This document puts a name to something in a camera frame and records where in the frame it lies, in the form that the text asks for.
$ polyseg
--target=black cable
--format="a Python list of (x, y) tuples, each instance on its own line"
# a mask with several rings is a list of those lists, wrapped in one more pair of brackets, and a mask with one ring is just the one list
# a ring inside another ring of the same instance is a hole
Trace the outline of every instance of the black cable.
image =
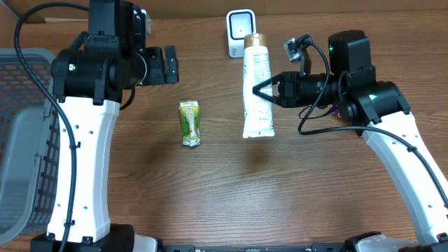
[[(305, 112), (307, 109), (311, 108), (312, 105), (306, 106), (304, 109), (302, 109), (302, 111), (299, 113), (299, 118), (303, 119), (302, 114), (303, 112)], [(308, 118), (309, 120), (311, 119), (319, 119), (319, 118), (324, 118), (328, 115), (330, 115), (331, 113), (335, 112), (337, 110), (337, 107), (332, 107), (330, 109), (328, 109), (325, 113), (323, 113), (322, 115), (318, 115), (318, 116), (314, 116), (314, 117), (310, 117)]]
[(308, 120), (309, 115), (311, 115), (311, 112), (313, 112), (314, 108), (316, 108), (318, 102), (321, 100), (322, 95), (323, 95), (323, 91), (327, 88), (327, 84), (330, 81), (330, 65), (328, 64), (327, 57), (323, 53), (322, 49), (318, 45), (316, 45), (315, 42), (304, 41), (304, 43), (314, 47), (318, 51), (318, 53), (321, 55), (323, 63), (325, 63), (325, 74), (326, 74), (326, 77), (325, 77), (325, 83), (323, 84), (323, 87), (321, 89), (321, 93), (319, 94), (319, 96), (317, 97), (316, 101), (311, 106), (311, 108), (308, 110), (308, 112), (305, 114), (305, 117), (300, 121), (299, 127), (297, 129), (299, 131), (299, 134), (301, 134), (302, 127), (305, 124), (305, 122)]
[(62, 119), (62, 122), (64, 122), (67, 134), (69, 135), (69, 141), (70, 141), (70, 149), (71, 149), (71, 180), (70, 180), (70, 193), (69, 193), (69, 205), (67, 207), (67, 217), (66, 217), (66, 223), (64, 224), (64, 235), (62, 237), (61, 246), (59, 248), (59, 252), (63, 252), (65, 249), (65, 246), (67, 244), (67, 239), (69, 237), (70, 227), (71, 227), (71, 218), (73, 215), (73, 205), (74, 205), (74, 197), (75, 197), (75, 186), (76, 186), (76, 144), (75, 144), (75, 136), (73, 133), (73, 130), (71, 128), (69, 119), (65, 115), (62, 108), (59, 106), (57, 101), (53, 98), (53, 96), (45, 89), (45, 87), (42, 85), (40, 80), (36, 77), (36, 75), (33, 73), (33, 71), (29, 68), (25, 58), (23, 57), (22, 51), (20, 49), (20, 43), (19, 43), (19, 36), (20, 36), (20, 29), (22, 28), (22, 25), (25, 23), (27, 18), (32, 15), (33, 13), (42, 10), (44, 8), (49, 7), (72, 7), (77, 8), (84, 11), (89, 11), (88, 7), (80, 6), (78, 4), (73, 3), (44, 3), (39, 6), (36, 6), (34, 8), (31, 8), (28, 10), (17, 22), (17, 26), (15, 27), (14, 31), (14, 48), (15, 52), (17, 53), (17, 57), (20, 61), (20, 63), (23, 66), (23, 69), (27, 72), (28, 76), (33, 80), (34, 84), (36, 84), (37, 88), (45, 95), (45, 97), (50, 101), (50, 103), (53, 105), (55, 110), (59, 113), (59, 116)]
[(378, 132), (378, 133), (385, 134), (386, 136), (391, 137), (391, 138), (395, 139), (396, 141), (399, 141), (400, 143), (402, 143), (404, 146), (407, 147), (407, 150), (409, 152), (413, 152), (417, 156), (417, 158), (423, 164), (423, 166), (425, 167), (429, 176), (431, 177), (431, 180), (434, 182), (434, 186), (437, 188), (437, 191), (439, 192), (439, 194), (444, 202), (445, 207), (448, 208), (448, 197), (445, 194), (442, 186), (440, 185), (440, 182), (438, 181), (437, 177), (435, 176), (434, 171), (431, 169), (431, 166), (428, 164), (428, 162), (425, 160), (425, 158), (420, 154), (420, 152), (417, 150), (417, 148), (415, 148), (412, 144), (408, 143), (406, 140), (400, 138), (399, 136), (392, 134), (383, 129), (377, 129), (374, 127), (363, 127), (363, 126), (330, 127), (330, 128), (326, 128), (326, 129), (315, 129), (315, 130), (310, 130), (310, 131), (306, 131), (306, 132), (302, 131), (302, 127), (303, 127), (305, 121), (307, 119), (309, 119), (309, 114), (311, 114), (313, 109), (316, 107), (316, 105), (319, 103), (320, 99), (322, 98), (323, 91), (325, 90), (325, 88), (328, 84), (328, 81), (330, 79), (330, 66), (328, 65), (327, 57), (323, 53), (322, 49), (320, 49), (319, 46), (313, 42), (305, 41), (305, 43), (308, 43), (310, 46), (314, 47), (321, 55), (323, 63), (325, 64), (325, 72), (326, 72), (327, 78), (325, 80), (325, 83), (323, 84), (321, 93), (319, 94), (319, 96), (317, 97), (316, 101), (311, 106), (311, 108), (308, 110), (308, 113), (305, 115), (305, 117), (300, 122), (299, 127), (298, 127), (299, 134), (313, 135), (313, 134), (321, 134), (321, 133), (326, 133), (326, 132), (336, 132), (336, 131), (343, 131), (343, 130), (368, 130), (368, 131), (372, 131), (372, 132)]
[(129, 105), (131, 105), (132, 101), (134, 101), (134, 97), (135, 97), (135, 87), (132, 87), (131, 96), (129, 96), (129, 99), (126, 101), (126, 103), (124, 103), (123, 106), (120, 107), (120, 111), (126, 109)]

